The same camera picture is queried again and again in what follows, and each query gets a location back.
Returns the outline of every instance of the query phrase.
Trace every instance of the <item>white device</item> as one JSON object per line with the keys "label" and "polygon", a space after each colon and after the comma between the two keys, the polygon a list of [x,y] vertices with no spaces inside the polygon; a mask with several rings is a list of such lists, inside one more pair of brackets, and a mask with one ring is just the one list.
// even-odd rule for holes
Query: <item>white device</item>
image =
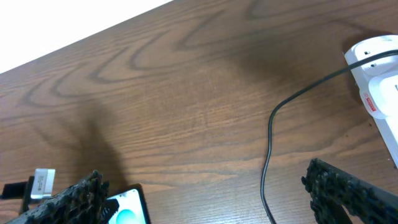
{"label": "white device", "polygon": [[[350,65],[370,56],[398,49],[398,35],[364,40],[345,54]],[[366,110],[373,116],[381,136],[398,167],[398,55],[369,62],[351,70]]]}
{"label": "white device", "polygon": [[55,169],[36,169],[30,198],[41,200],[51,197]]}

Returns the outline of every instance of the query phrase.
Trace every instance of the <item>red label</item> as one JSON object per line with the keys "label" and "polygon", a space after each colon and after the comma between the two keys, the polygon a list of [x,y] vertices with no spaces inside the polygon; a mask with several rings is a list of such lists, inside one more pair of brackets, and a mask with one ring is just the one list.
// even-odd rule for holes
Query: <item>red label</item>
{"label": "red label", "polygon": [[365,93],[364,95],[365,95],[366,101],[368,102],[368,105],[371,107],[372,111],[376,111],[376,108],[373,106],[373,103],[372,103],[372,101],[371,101],[369,95],[366,94],[366,93]]}

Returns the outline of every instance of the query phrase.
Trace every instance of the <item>black cable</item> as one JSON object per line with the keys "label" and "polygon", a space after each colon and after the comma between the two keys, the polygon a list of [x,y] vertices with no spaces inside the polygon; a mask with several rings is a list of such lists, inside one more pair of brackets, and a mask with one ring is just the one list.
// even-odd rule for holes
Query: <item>black cable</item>
{"label": "black cable", "polygon": [[269,210],[268,204],[267,204],[267,200],[266,200],[266,196],[264,195],[264,185],[266,184],[266,174],[267,174],[267,168],[268,168],[268,163],[269,163],[269,159],[271,158],[271,151],[272,151],[272,122],[274,120],[274,116],[276,114],[276,112],[283,107],[286,103],[292,101],[293,99],[295,99],[296,97],[300,96],[301,94],[305,93],[306,91],[311,90],[312,88],[318,86],[319,84],[322,84],[326,81],[328,81],[331,78],[335,78],[338,75],[341,75],[345,72],[349,72],[352,69],[362,66],[366,63],[375,61],[377,59],[380,58],[384,58],[384,57],[389,57],[389,56],[393,56],[393,55],[398,55],[398,50],[390,50],[387,52],[383,52],[383,53],[379,53],[377,55],[373,55],[371,57],[368,57],[366,59],[360,60],[358,62],[352,63],[351,65],[348,65],[345,68],[342,68],[338,71],[333,72],[330,75],[325,76],[324,78],[322,78],[321,80],[318,80],[314,83],[312,83],[311,85],[303,88],[302,90],[299,90],[298,92],[294,93],[292,96],[288,97],[286,100],[280,102],[275,108],[274,110],[272,110],[271,115],[269,116],[269,121],[268,121],[268,152],[267,152],[267,159],[266,162],[264,163],[264,167],[262,168],[262,175],[261,175],[261,200],[262,200],[262,205],[264,206],[264,209],[267,212],[267,215],[269,217],[269,220],[271,221],[272,224],[276,224],[274,217],[271,214],[271,211]]}

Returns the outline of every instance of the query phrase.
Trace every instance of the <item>wooden surface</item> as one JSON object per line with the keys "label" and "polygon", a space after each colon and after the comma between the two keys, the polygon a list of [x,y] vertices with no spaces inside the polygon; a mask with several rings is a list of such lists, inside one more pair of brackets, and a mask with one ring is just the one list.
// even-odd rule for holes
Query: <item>wooden surface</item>
{"label": "wooden surface", "polygon": [[[395,32],[395,1],[176,0],[0,75],[0,186],[55,168],[141,183],[153,223],[267,223],[267,120]],[[278,223],[313,223],[300,178],[318,157],[398,193],[394,163],[347,73],[283,107],[266,195]],[[0,222],[19,200],[0,202]]]}

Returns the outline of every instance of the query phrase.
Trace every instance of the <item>white background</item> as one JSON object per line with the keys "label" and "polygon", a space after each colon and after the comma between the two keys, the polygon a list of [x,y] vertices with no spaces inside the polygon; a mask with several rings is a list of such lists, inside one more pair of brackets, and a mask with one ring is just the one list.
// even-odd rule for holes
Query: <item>white background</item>
{"label": "white background", "polygon": [[1,1],[0,73],[170,1]]}

